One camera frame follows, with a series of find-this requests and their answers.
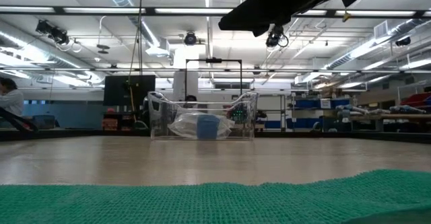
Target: man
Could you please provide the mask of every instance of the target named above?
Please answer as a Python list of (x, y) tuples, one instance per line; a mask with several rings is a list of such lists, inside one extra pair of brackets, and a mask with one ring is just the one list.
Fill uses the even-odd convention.
[(12, 79), (0, 78), (0, 108), (15, 114), (22, 115), (24, 109), (24, 96), (18, 90)]

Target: person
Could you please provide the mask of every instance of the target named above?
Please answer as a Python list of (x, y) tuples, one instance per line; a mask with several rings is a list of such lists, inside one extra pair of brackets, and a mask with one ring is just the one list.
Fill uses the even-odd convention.
[(194, 102), (197, 102), (197, 98), (196, 96), (188, 95), (185, 98), (185, 102), (186, 103), (184, 104), (183, 108), (194, 108), (196, 106), (196, 103)]
[(12, 79), (0, 78), (0, 108), (21, 116), (24, 109), (24, 96)]

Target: wall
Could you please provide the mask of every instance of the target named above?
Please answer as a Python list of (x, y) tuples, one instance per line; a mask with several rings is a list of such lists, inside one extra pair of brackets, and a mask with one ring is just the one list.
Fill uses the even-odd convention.
[(87, 104), (27, 104), (24, 116), (55, 116), (61, 128), (101, 129), (106, 106)]

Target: blue object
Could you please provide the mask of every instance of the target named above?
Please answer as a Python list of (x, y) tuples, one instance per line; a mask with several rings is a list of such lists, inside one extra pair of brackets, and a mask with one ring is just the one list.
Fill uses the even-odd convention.
[(320, 108), (319, 100), (296, 100), (295, 108)]
[(213, 115), (197, 117), (196, 134), (199, 140), (216, 140), (220, 119)]
[(265, 122), (266, 129), (280, 129), (280, 121), (279, 120), (268, 120)]

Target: security camera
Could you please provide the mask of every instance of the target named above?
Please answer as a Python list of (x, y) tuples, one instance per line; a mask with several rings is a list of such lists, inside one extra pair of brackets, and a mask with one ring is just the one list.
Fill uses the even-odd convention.
[(193, 46), (197, 42), (197, 37), (194, 32), (187, 32), (187, 35), (184, 37), (184, 44), (187, 46)]

